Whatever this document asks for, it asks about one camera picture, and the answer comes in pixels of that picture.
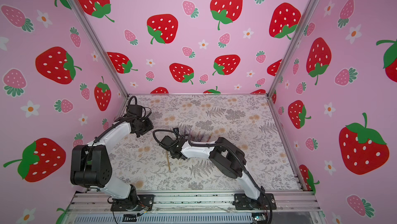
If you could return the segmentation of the yellow pencil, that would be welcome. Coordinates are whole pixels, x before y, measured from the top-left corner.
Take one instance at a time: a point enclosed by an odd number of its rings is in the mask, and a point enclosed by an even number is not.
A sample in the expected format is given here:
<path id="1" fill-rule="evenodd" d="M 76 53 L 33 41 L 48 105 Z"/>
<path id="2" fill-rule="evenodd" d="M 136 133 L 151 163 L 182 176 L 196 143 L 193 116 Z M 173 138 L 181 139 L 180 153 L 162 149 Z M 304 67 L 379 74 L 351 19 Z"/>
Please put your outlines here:
<path id="1" fill-rule="evenodd" d="M 166 161 L 167 161 L 167 167 L 168 167 L 169 172 L 171 172 L 169 153 L 166 151 L 165 154 L 166 154 L 165 156 L 166 156 Z"/>

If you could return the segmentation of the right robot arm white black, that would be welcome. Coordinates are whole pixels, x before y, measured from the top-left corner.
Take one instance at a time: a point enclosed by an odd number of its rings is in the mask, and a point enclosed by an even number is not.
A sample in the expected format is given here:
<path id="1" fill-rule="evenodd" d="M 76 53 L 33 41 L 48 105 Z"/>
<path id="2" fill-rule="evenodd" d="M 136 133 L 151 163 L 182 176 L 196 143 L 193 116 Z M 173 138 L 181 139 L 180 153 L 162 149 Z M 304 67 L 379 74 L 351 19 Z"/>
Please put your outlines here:
<path id="1" fill-rule="evenodd" d="M 172 159 L 207 159 L 222 174 L 235 179 L 249 199 L 260 202 L 266 198 L 265 190 L 258 186 L 247 169 L 245 153 L 227 139 L 219 137 L 210 142 L 194 141 L 191 135 L 180 134 L 178 128 L 154 130 L 153 138 L 169 152 Z"/>

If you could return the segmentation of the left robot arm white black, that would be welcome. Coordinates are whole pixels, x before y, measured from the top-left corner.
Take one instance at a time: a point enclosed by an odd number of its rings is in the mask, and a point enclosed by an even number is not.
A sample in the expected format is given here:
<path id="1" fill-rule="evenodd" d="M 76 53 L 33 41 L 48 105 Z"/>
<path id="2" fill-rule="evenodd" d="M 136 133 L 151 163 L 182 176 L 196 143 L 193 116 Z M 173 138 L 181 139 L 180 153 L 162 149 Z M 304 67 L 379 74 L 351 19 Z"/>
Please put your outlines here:
<path id="1" fill-rule="evenodd" d="M 154 126 L 149 119 L 151 111 L 138 104 L 136 96 L 129 98 L 126 113 L 92 142 L 77 145 L 72 150 L 70 181 L 73 185 L 95 188 L 113 200 L 137 205 L 136 188 L 114 175 L 109 152 L 125 137 L 135 134 L 137 138 L 151 131 Z"/>

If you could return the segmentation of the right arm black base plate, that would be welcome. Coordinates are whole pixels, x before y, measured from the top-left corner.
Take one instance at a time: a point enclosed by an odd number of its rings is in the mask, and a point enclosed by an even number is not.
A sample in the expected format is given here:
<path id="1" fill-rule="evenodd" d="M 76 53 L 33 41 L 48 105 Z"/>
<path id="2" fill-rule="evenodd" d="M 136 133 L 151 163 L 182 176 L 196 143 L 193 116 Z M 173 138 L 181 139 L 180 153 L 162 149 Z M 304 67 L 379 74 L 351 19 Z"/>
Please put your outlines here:
<path id="1" fill-rule="evenodd" d="M 277 205 L 273 194 L 260 194 L 257 200 L 245 194 L 235 194 L 232 204 L 237 210 L 276 210 Z"/>

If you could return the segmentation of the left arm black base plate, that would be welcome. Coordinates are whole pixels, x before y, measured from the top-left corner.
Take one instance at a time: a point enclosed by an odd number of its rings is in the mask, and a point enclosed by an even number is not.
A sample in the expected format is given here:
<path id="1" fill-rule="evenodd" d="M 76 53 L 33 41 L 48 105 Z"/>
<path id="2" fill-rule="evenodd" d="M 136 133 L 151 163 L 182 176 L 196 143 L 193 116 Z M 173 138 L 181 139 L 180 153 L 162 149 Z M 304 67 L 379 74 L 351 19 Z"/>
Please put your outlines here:
<path id="1" fill-rule="evenodd" d="M 155 195 L 137 195 L 128 199 L 112 199 L 111 211 L 113 212 L 144 212 L 151 211 Z"/>

